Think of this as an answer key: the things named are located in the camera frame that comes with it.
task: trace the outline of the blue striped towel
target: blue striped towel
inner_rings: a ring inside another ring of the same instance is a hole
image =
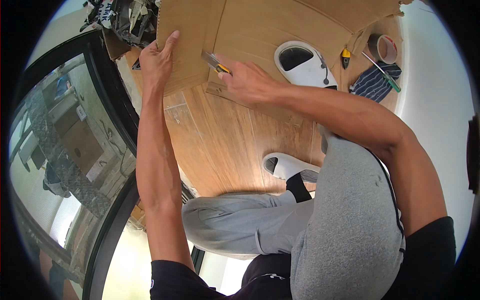
[[[402,73],[402,70],[396,63],[388,65],[383,61],[379,61],[377,64],[395,80],[397,80]],[[392,86],[383,77],[382,72],[375,66],[364,71],[355,84],[350,86],[350,92],[352,94],[367,97],[377,103],[382,101],[391,90]]]

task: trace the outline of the gray sweatpants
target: gray sweatpants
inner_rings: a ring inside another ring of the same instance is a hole
[[[187,239],[240,259],[291,253],[293,299],[380,299],[403,260],[400,211],[369,151],[335,135],[326,141],[315,199],[297,204],[290,191],[196,198],[182,211]]]

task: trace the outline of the foot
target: foot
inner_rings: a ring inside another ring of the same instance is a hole
[[[274,177],[288,180],[300,173],[303,182],[316,183],[320,167],[301,161],[288,154],[274,152],[266,155],[262,161],[263,168]]]

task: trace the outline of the person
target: person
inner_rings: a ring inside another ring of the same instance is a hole
[[[162,101],[179,36],[173,32],[161,51],[154,41],[140,55],[136,177],[152,256],[151,299],[431,299],[440,293],[456,250],[438,175],[412,130],[361,96],[279,82],[253,62],[217,55],[232,70],[219,77],[238,99],[282,106],[321,124],[326,156],[314,199],[305,194],[302,164],[274,155],[265,168],[284,170],[284,194],[201,197],[182,208]],[[187,236],[212,252],[255,256],[237,293],[225,296],[197,276]]]

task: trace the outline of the black t-shirt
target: black t-shirt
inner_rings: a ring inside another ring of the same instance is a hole
[[[453,220],[431,222],[406,240],[398,275],[382,299],[431,299],[455,264]],[[187,266],[171,261],[152,262],[150,297],[159,299],[292,299],[290,255],[257,256],[248,266],[242,288],[225,296],[211,288]]]

